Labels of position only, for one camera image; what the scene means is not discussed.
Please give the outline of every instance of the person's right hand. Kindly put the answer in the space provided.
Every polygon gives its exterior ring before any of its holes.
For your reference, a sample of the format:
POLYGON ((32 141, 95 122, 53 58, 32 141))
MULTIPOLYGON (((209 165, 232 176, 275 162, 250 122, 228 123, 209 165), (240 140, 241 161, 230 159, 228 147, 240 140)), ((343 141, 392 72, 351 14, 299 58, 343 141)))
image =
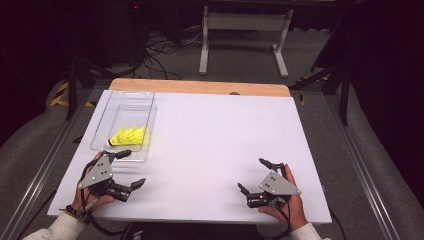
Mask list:
MULTIPOLYGON (((290 168, 287 164, 284 166, 284 171, 286 173, 287 180, 296 186, 296 182, 294 181, 293 174, 291 173, 290 168)), ((290 200, 288 201, 288 204, 287 203, 284 204, 284 207, 282 208, 282 210, 287 216, 289 216, 289 210, 288 210, 289 206, 290 206, 291 230, 293 231, 306 225, 308 221, 306 220, 305 213, 303 211, 302 198, 300 198, 299 195, 292 195, 290 197, 290 200)), ((268 214, 272 217, 275 217, 276 219, 278 219, 278 221, 280 221, 284 225, 287 225, 287 222, 285 218, 281 215, 281 213, 278 212, 276 209, 273 209, 272 207, 262 206, 258 208, 258 211, 261 213, 268 214)))

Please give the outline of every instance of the gray carpet floor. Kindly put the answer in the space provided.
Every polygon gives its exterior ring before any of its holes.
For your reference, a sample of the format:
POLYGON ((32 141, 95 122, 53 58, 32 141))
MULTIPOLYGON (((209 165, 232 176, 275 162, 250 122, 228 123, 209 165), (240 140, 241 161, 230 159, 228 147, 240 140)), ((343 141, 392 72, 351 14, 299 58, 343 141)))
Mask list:
MULTIPOLYGON (((231 32, 216 32, 211 35, 206 76, 198 74, 201 39, 194 39, 196 33, 188 37, 187 41, 183 41, 187 43, 186 46, 173 53, 159 54, 155 58, 166 71, 170 72, 167 74, 169 79, 178 79, 179 76, 184 80, 292 85, 299 77, 312 74, 309 68, 329 37, 328 31, 325 30, 295 29, 289 32, 283 48, 289 77, 282 79, 270 50, 278 35, 266 32, 242 34, 243 37, 231 32)), ((146 63, 152 68, 161 68, 154 61, 147 60, 146 63)), ((124 68, 126 66, 117 65, 113 70, 119 71, 124 68)), ((165 75, 160 71, 149 71, 142 66, 135 72, 134 77, 164 79, 165 75)), ((47 105, 50 104, 62 81, 58 79, 58 84, 46 99, 47 105)), ((355 91, 351 89, 348 106, 349 126, 344 130, 351 133, 398 236, 390 238, 384 233, 381 222, 376 217, 378 212, 370 203, 370 196, 355 166, 350 146, 343 138, 339 120, 332 113, 329 104, 338 101, 338 94, 323 96, 319 91, 321 86, 322 83, 317 82, 301 91, 292 91, 291 94, 295 99, 329 207, 340 219, 347 238, 424 239, 424 211, 374 135, 361 111, 355 91), (300 101, 300 95, 304 97, 303 103, 300 101)), ((102 91, 107 88, 107 80, 98 81, 95 88, 89 91, 89 101, 96 102, 102 91)), ((83 107, 71 131, 65 139, 62 139, 63 144, 58 150, 55 165, 43 183, 42 190, 35 194, 37 201, 29 213, 29 218, 60 183, 78 147, 78 143, 73 143, 73 140, 84 134, 93 111, 94 107, 83 107)), ((9 223, 40 165, 50 153, 52 145, 57 142, 56 138, 61 127, 66 124, 66 114, 66 107, 48 106, 43 114, 19 129, 0 149, 0 194, 3 196, 0 198, 2 208, 0 231, 3 231, 9 223)), ((46 216, 47 208, 48 204, 25 235, 48 227, 54 221, 53 218, 46 216)), ((108 220, 101 220, 100 223, 110 230, 121 230, 127 224, 108 220)), ((335 221, 316 228, 322 237, 342 239, 341 231, 335 221)), ((281 230, 278 225, 259 226, 259 231, 265 238, 270 238, 281 230)), ((79 239, 119 239, 119 237, 107 237, 93 227, 88 227, 79 239)))

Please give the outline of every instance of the transparent container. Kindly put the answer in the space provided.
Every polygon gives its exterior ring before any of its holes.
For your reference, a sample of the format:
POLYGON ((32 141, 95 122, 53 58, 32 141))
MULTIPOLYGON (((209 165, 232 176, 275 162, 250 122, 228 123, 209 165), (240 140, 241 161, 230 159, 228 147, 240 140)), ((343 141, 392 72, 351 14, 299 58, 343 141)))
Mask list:
POLYGON ((154 92, 113 91, 90 148, 108 152, 129 149, 130 156, 116 161, 145 162, 156 109, 154 92))

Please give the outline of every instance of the white desk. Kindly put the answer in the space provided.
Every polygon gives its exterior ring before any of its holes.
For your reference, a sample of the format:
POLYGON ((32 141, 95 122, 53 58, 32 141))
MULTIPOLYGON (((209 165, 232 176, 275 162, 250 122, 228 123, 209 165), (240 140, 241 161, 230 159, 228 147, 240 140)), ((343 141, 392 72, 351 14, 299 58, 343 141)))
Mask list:
MULTIPOLYGON (((111 91, 105 91, 65 173, 48 215, 69 204, 81 172, 97 151, 90 150, 111 91)), ((290 97, 156 93, 157 113, 147 162, 112 164, 114 180, 129 186, 146 178, 128 202, 95 215, 115 220, 269 223, 274 218, 246 205, 237 187, 251 192, 269 173, 262 157, 288 163, 296 177, 305 214, 314 223, 331 222, 311 153, 290 97)))

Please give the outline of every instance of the table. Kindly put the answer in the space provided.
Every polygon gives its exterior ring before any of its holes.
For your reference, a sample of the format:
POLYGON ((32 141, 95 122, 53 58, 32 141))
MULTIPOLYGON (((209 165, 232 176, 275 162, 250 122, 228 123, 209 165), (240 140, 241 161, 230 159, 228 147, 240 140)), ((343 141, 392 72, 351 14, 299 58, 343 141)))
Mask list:
MULTIPOLYGON (((329 223, 324 193, 294 101, 286 86, 198 81, 116 79, 111 90, 156 91, 157 113, 147 161, 114 162, 122 185, 146 178, 125 203, 96 211, 120 221, 263 224, 276 220, 246 205, 237 183, 251 192, 269 173, 258 158, 291 166, 305 214, 329 223), (239 92, 241 96, 227 95, 239 92)), ((48 215, 73 199, 90 143, 111 90, 106 90, 53 199, 48 215)))

